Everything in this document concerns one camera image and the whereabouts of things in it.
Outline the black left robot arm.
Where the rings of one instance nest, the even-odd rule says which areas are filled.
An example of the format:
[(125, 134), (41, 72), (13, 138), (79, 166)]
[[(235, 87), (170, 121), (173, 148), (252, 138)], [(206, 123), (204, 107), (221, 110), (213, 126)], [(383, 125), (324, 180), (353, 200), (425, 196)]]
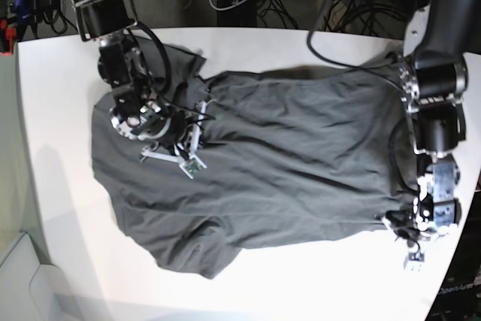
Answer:
[(453, 156), (466, 138), (463, 96), (469, 84), (464, 53), (479, 16), (480, 0), (429, 0), (424, 35), (399, 56), (403, 123), (416, 154), (410, 210), (389, 211), (386, 227), (410, 246), (449, 232), (461, 218), (455, 196), (461, 172)]

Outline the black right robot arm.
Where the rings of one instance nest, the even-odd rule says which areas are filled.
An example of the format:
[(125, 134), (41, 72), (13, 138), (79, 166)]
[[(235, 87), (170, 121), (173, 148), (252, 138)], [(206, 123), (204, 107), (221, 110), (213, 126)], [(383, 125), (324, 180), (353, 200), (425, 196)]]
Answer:
[[(171, 156), (189, 159), (185, 142), (198, 127), (188, 119), (192, 111), (165, 97), (173, 69), (163, 43), (139, 21), (133, 0), (71, 0), (82, 41), (99, 42), (98, 71), (111, 87), (110, 122), (120, 135), (133, 141), (151, 141)], [(164, 74), (154, 76), (138, 39), (137, 26), (159, 51)]]

